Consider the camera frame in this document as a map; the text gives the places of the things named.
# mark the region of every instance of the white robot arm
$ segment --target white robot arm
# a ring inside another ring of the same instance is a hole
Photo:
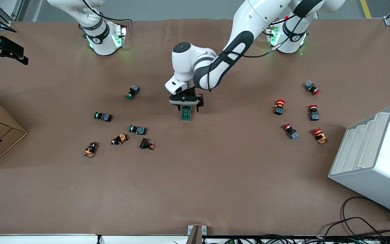
[[[125,26],[104,20],[96,14],[99,11],[95,8],[102,6],[105,0],[48,0],[48,2],[79,22],[79,28],[85,31],[90,47],[97,54],[113,54],[123,46]]]
[[[165,84],[167,90],[172,93],[169,102],[178,107],[196,105],[198,110],[198,107],[204,105],[204,101],[202,94],[195,94],[195,88],[211,90],[218,86],[226,72],[245,54],[255,38],[277,18],[285,6],[289,5],[296,16],[283,22],[293,20],[292,23],[284,25],[287,32],[279,35],[282,39],[278,42],[280,45],[275,47],[279,50],[288,40],[297,42],[305,34],[314,13],[321,9],[324,3],[328,3],[324,10],[333,12],[342,6],[344,0],[245,0],[234,14],[229,42],[218,55],[209,48],[200,48],[191,43],[179,43],[174,47],[172,67],[175,73]]]

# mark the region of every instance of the brown table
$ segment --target brown table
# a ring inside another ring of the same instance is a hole
[[[220,51],[230,20],[136,22],[132,49],[96,55],[77,23],[14,23],[5,33],[29,65],[0,58],[0,103],[28,135],[0,159],[0,233],[179,234],[207,224],[210,234],[324,233],[357,193],[327,178],[345,128],[390,105],[390,27],[381,19],[314,20],[295,54],[241,59],[205,107],[181,122],[164,83],[171,50],[190,41]],[[259,37],[249,55],[266,51]],[[302,84],[312,80],[312,96]],[[133,85],[141,92],[124,95]],[[285,113],[272,106],[284,99]],[[321,120],[310,122],[318,104]],[[110,123],[96,111],[114,115]],[[300,133],[288,139],[291,122]],[[111,139],[129,125],[142,136]],[[321,127],[330,141],[309,132]],[[100,142],[96,156],[83,151]],[[390,229],[379,207],[356,200],[347,216]],[[370,231],[354,222],[355,232]],[[345,235],[344,227],[331,234]]]

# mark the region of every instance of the yellow tape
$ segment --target yellow tape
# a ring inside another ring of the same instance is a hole
[[[362,9],[364,10],[365,18],[372,18],[370,9],[368,9],[368,4],[366,0],[361,0]]]

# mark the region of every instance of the white container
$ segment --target white container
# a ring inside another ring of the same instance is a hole
[[[328,177],[390,209],[390,107],[347,128]]]

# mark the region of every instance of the green block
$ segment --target green block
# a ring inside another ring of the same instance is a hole
[[[181,120],[190,121],[191,120],[191,111],[192,107],[190,105],[183,105],[181,109]]]

